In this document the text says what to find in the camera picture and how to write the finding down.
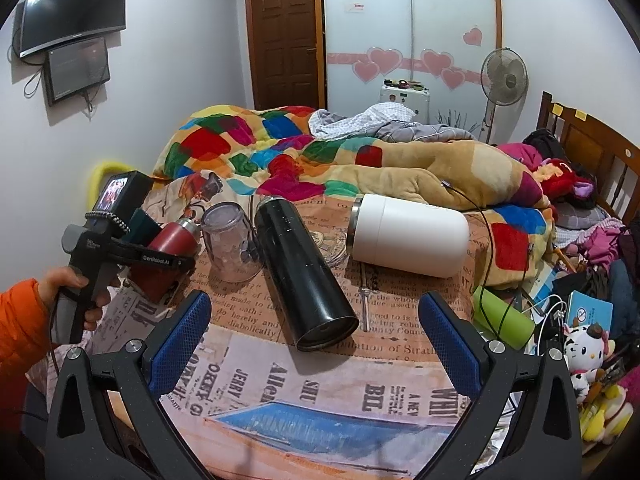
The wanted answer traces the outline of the left hand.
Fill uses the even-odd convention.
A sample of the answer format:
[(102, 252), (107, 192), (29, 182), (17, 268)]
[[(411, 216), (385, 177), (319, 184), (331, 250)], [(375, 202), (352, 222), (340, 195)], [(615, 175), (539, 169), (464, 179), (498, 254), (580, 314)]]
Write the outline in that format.
[[(62, 299), (77, 300), (79, 292), (89, 281), (77, 274), (70, 266), (60, 266), (44, 274), (37, 284), (37, 294), (42, 304), (51, 310)], [(103, 308), (111, 302), (111, 294), (106, 288), (100, 289), (94, 297), (96, 306), (85, 312), (84, 329), (93, 332), (103, 316)]]

